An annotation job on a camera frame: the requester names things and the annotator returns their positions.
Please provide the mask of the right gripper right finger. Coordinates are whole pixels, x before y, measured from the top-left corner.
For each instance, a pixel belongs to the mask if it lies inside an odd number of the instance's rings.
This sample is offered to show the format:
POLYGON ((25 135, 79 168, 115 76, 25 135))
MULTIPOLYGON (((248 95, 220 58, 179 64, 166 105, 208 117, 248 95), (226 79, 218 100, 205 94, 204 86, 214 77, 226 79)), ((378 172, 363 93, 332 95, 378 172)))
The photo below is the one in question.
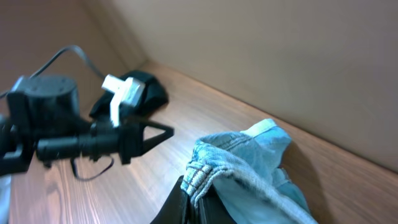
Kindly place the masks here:
POLYGON ((236 224, 228 213, 214 185, 198 201, 200 224, 236 224))

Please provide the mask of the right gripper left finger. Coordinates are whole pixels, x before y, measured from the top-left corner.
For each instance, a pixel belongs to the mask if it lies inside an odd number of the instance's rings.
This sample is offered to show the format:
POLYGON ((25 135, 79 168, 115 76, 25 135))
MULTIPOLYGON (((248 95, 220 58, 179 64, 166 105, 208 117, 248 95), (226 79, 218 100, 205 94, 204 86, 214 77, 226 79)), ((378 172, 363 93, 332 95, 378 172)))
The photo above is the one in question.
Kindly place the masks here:
POLYGON ((183 176, 180 176, 162 208, 150 224, 187 224, 189 216, 189 198, 181 189, 183 176))

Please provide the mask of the black crumpled garment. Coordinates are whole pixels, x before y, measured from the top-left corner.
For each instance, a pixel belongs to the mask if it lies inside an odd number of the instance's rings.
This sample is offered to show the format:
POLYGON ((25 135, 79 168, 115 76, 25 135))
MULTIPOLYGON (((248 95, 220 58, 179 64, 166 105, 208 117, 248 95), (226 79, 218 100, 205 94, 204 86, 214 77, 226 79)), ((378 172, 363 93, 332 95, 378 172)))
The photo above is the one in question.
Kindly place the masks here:
MULTIPOLYGON (((133 108, 120 107, 120 117, 123 118, 129 115, 148 117, 169 102, 169 96, 164 86, 153 74, 141 70, 131 70, 119 78, 126 80, 130 77, 139 80, 146 87, 137 106, 133 108)), ((92 107, 90 117, 98 120, 109 119, 109 104, 113 95, 110 92, 103 93, 92 107)))

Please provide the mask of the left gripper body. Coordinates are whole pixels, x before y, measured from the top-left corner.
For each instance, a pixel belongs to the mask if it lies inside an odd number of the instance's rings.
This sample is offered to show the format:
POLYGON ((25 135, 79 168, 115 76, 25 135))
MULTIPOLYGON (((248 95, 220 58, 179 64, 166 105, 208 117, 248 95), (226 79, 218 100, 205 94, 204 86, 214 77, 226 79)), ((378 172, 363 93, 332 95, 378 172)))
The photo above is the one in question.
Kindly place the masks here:
POLYGON ((137 122, 126 122, 117 128, 105 126, 93 132, 45 137, 36 144, 36 155, 43 162, 76 157, 97 159, 103 155, 119 154, 122 164, 145 154, 143 127, 137 122))

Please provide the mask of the light blue denim shorts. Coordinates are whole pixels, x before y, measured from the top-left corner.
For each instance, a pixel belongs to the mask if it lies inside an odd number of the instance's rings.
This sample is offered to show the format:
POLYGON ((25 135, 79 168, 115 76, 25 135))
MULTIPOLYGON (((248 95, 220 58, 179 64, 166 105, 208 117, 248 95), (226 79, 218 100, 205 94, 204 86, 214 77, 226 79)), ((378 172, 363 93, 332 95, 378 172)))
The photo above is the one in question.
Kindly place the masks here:
POLYGON ((198 208, 213 187, 236 223, 315 223, 302 191, 280 166, 291 142, 272 119, 201 137, 180 188, 198 208))

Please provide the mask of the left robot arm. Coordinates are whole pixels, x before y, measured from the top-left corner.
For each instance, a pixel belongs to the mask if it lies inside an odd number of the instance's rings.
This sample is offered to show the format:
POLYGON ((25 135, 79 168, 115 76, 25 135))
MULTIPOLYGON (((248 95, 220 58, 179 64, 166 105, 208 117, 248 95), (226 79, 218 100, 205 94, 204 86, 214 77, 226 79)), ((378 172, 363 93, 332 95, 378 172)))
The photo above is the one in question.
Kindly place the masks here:
POLYGON ((74 177, 79 157, 97 161, 117 153, 130 164, 171 138, 170 126, 137 116, 122 116, 121 108, 137 106, 145 85, 107 75, 102 88, 113 94, 106 121, 89 122, 80 116, 77 84, 64 76, 20 77, 6 95, 10 116, 1 117, 1 176, 28 171, 33 157, 50 167, 68 159, 74 177))

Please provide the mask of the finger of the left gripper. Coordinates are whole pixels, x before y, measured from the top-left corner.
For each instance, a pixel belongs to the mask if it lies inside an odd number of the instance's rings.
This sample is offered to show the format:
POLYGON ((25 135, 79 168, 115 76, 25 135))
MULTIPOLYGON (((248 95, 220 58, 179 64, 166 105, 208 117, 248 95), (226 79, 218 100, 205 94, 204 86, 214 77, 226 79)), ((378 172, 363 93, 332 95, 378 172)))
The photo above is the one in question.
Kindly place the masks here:
POLYGON ((153 136, 149 139, 143 140, 142 143, 142 152, 147 153, 162 142, 170 139, 174 135, 174 128, 171 126, 167 126, 165 124, 161 124, 155 121, 150 121, 150 120, 144 120, 142 122, 143 129, 146 127, 154 128, 154 129, 159 129, 163 130, 163 133, 160 133, 156 136, 153 136))

